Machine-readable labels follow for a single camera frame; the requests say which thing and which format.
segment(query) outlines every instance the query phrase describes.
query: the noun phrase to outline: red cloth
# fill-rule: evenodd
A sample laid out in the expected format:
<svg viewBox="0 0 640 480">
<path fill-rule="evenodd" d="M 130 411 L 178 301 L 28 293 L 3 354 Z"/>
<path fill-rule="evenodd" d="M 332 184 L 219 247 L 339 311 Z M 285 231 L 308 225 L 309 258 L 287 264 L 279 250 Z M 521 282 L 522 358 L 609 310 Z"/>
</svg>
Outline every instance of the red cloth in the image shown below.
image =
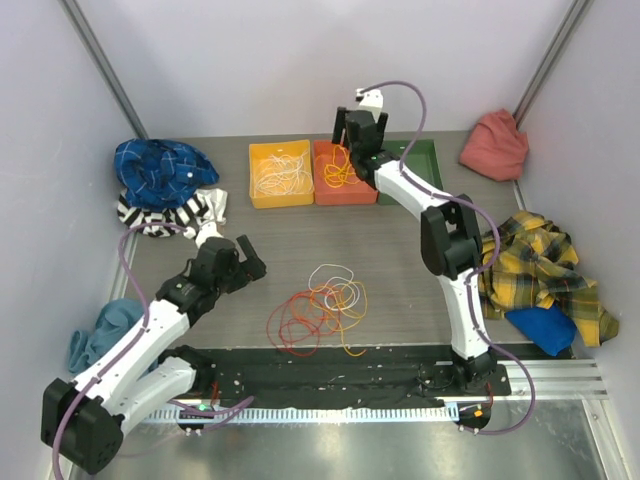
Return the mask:
<svg viewBox="0 0 640 480">
<path fill-rule="evenodd" d="M 522 175 L 528 151 L 527 134 L 518 132 L 513 116 L 502 109 L 480 119 L 460 154 L 460 163 L 499 182 L 516 180 Z"/>
</svg>

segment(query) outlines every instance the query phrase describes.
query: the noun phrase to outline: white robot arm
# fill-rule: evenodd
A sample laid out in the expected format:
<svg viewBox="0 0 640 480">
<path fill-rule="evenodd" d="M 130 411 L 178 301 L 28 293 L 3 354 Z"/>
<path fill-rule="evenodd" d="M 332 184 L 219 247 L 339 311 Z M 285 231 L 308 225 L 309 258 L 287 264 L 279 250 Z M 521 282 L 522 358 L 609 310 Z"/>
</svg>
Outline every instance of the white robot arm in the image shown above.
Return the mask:
<svg viewBox="0 0 640 480">
<path fill-rule="evenodd" d="M 470 275 L 480 262 L 475 214 L 449 201 L 449 194 L 406 167 L 401 170 L 399 157 L 383 149 L 387 114 L 382 112 L 380 90 L 363 93 L 358 89 L 356 100 L 355 110 L 338 108 L 332 141 L 349 149 L 349 159 L 361 180 L 394 198 L 420 222 L 422 258 L 437 276 L 447 303 L 459 381 L 464 384 L 486 378 L 495 371 L 497 362 L 478 334 L 480 330 L 489 338 L 481 315 L 477 276 Z M 471 305 L 477 325 L 471 317 Z"/>
<path fill-rule="evenodd" d="M 237 242 L 246 256 L 244 261 L 239 260 L 235 244 L 222 238 L 214 225 L 201 229 L 196 238 L 198 254 L 190 261 L 188 273 L 164 282 L 149 306 L 148 319 L 141 318 L 100 361 L 71 382 L 56 379 L 46 388 L 41 425 L 45 444 L 53 446 L 56 432 L 64 428 L 59 453 L 95 474 L 151 412 L 180 394 L 205 390 L 211 384 L 215 370 L 210 361 L 189 347 L 176 349 L 177 356 L 141 375 L 214 307 L 220 295 L 266 275 L 249 239 L 243 235 Z M 82 392 L 86 393 L 74 415 L 61 427 L 69 406 Z"/>
</svg>

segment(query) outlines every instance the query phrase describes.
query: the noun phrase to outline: yellow bin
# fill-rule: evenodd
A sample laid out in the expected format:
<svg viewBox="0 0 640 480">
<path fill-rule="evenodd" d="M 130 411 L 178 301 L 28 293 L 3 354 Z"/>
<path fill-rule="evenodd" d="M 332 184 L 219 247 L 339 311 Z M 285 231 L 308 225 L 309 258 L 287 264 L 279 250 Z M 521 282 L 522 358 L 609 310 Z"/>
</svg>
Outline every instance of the yellow bin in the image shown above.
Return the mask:
<svg viewBox="0 0 640 480">
<path fill-rule="evenodd" d="M 311 205 L 314 187 L 310 151 L 309 140 L 249 145 L 249 197 L 253 206 Z M 295 175 L 289 173 L 294 167 Z M 269 179 L 275 180 L 266 188 Z"/>
</svg>

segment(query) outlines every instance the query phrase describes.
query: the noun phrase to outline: blue cloth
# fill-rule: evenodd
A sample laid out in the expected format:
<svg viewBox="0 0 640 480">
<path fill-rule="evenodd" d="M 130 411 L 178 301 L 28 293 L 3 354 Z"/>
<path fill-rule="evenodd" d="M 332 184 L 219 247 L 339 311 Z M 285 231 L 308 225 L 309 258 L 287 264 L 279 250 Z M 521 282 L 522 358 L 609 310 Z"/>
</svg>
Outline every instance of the blue cloth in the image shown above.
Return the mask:
<svg viewBox="0 0 640 480">
<path fill-rule="evenodd" d="M 69 371 L 84 372 L 107 353 L 140 320 L 142 304 L 128 298 L 107 303 L 100 311 L 93 333 L 76 330 L 69 345 Z"/>
<path fill-rule="evenodd" d="M 181 207 L 197 188 L 220 178 L 204 153 L 172 140 L 124 142 L 116 149 L 114 166 L 129 205 L 153 212 Z"/>
<path fill-rule="evenodd" d="M 554 357 L 571 346 L 578 330 L 555 304 L 548 310 L 539 307 L 512 310 L 506 317 L 529 340 Z"/>
</svg>

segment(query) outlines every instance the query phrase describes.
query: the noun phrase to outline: yellow plaid shirt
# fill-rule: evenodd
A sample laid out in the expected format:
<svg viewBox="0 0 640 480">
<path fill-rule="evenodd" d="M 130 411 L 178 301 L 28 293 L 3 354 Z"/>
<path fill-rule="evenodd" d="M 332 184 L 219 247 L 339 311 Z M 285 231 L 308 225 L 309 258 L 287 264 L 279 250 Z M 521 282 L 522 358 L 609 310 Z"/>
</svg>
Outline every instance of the yellow plaid shirt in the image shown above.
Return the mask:
<svg viewBox="0 0 640 480">
<path fill-rule="evenodd" d="M 555 302 L 575 322 L 588 347 L 618 334 L 618 320 L 598 300 L 596 281 L 574 271 L 578 255 L 567 233 L 526 211 L 508 219 L 499 231 L 500 254 L 478 285 L 485 318 L 502 318 L 520 308 L 550 308 Z M 494 249 L 489 232 L 483 238 L 483 263 Z"/>
</svg>

